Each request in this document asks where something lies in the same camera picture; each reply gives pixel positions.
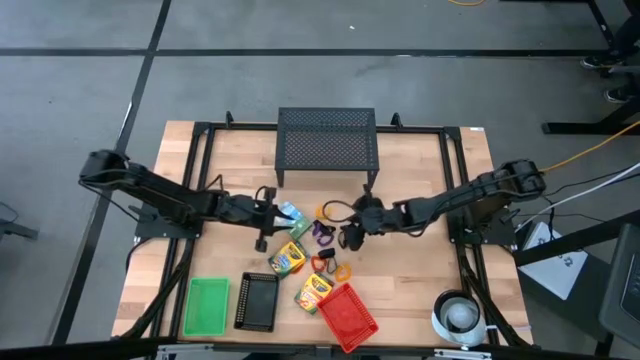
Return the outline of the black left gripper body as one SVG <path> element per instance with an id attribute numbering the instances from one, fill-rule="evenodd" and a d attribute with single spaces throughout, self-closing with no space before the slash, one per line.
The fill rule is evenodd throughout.
<path id="1" fill-rule="evenodd" d="M 218 219 L 220 222 L 255 228 L 259 230 L 255 242 L 256 251 L 266 251 L 266 236 L 271 236 L 274 227 L 273 200 L 276 189 L 262 186 L 264 191 L 262 199 L 256 199 L 247 195 L 229 195 L 220 199 L 218 203 Z"/>

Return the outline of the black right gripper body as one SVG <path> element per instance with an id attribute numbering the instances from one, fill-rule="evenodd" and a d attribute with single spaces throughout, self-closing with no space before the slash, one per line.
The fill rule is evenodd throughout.
<path id="1" fill-rule="evenodd" d="M 353 203 L 352 221 L 368 235 L 401 232 L 404 229 L 402 207 L 393 205 L 387 209 L 377 197 L 363 195 Z"/>

